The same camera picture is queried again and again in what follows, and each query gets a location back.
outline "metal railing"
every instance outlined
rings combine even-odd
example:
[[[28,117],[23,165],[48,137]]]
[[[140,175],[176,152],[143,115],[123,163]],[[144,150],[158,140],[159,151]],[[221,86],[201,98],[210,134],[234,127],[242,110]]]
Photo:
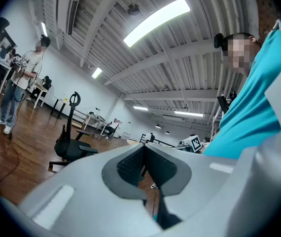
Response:
[[[140,142],[142,142],[144,144],[147,143],[149,140],[146,140],[145,137],[146,137],[146,134],[142,134],[142,136],[140,138]],[[167,145],[169,147],[174,147],[173,145],[170,145],[170,144],[168,144],[166,142],[163,142],[161,140],[156,140],[156,139],[154,139],[153,143],[156,143],[156,144],[159,144],[159,145],[164,144],[164,145]]]

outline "ceiling light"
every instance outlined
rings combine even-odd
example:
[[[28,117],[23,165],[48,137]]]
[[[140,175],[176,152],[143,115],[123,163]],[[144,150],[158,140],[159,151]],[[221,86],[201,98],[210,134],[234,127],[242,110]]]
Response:
[[[131,47],[143,36],[162,25],[163,23],[190,11],[190,7],[185,0],[176,0],[157,10],[148,18],[142,21],[134,30],[132,30],[124,39],[124,42]]]
[[[102,72],[102,69],[101,68],[97,68],[95,70],[95,72],[92,74],[92,77],[96,78],[101,72]]]
[[[204,114],[202,114],[202,113],[186,113],[186,112],[178,112],[178,111],[175,111],[175,114],[182,114],[182,115],[189,115],[189,116],[204,117]]]
[[[42,25],[42,29],[43,29],[43,33],[45,36],[47,36],[47,32],[46,32],[46,26],[43,22],[41,22],[41,25]]]
[[[148,109],[147,109],[146,107],[134,106],[134,109],[143,110],[143,111],[148,111]]]

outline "black chair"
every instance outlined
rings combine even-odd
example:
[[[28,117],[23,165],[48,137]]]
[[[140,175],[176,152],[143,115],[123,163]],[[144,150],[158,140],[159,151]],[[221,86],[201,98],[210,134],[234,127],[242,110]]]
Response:
[[[63,125],[62,134],[57,139],[54,147],[56,154],[65,159],[66,161],[50,161],[49,169],[53,168],[53,165],[66,166],[74,160],[86,156],[92,156],[93,154],[96,154],[98,152],[97,149],[91,148],[89,144],[79,141],[83,134],[89,135],[89,133],[87,133],[86,131],[77,130],[79,134],[76,139],[73,140],[70,138],[72,115],[75,110],[75,107],[79,105],[79,103],[80,95],[75,91],[75,93],[70,97],[70,115],[68,116],[67,130],[65,130],[65,125]]]
[[[119,125],[120,125],[120,124],[118,124],[118,125],[116,126],[116,128],[113,130],[112,133],[110,133],[106,128],[105,128],[105,130],[103,131],[103,133],[104,133],[106,136],[108,136],[109,138],[110,138],[110,137],[113,137],[113,135],[115,134],[115,131],[116,131],[116,129],[117,129],[117,127],[118,127]]]

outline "wooden floor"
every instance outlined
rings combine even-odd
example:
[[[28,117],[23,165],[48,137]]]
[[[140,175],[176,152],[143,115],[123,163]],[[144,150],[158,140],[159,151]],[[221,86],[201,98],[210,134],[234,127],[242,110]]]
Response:
[[[47,105],[43,105],[42,108],[38,105],[36,109],[33,109],[33,105],[34,103],[27,100],[22,104],[11,141],[8,135],[3,133],[4,125],[0,126],[0,180],[17,164],[17,154],[20,161],[18,167],[0,183],[0,194],[14,204],[20,203],[33,188],[54,175],[55,171],[63,168],[54,166],[53,172],[48,171],[48,163],[51,160],[61,160],[54,151],[54,145],[62,132],[63,124],[67,123],[67,118],[62,116],[62,119],[56,119],[50,116],[51,109]],[[96,132],[92,127],[87,127],[86,130],[91,133]],[[76,136],[76,128],[73,127],[71,137]],[[126,140],[118,138],[110,139],[113,144],[111,145],[101,136],[93,138],[83,135],[80,140],[98,149],[99,153],[114,149],[113,145],[116,147],[128,145]],[[148,173],[145,175],[145,180],[139,183],[139,188],[147,194],[146,208],[150,214],[152,214],[155,194],[150,189],[152,184],[153,181]],[[157,190],[154,213],[157,211],[158,203]]]

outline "air vent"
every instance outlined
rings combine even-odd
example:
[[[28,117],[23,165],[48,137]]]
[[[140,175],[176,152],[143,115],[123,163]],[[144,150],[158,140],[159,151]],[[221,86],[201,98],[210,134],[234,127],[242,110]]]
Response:
[[[67,35],[72,34],[79,0],[58,0],[57,24]]]

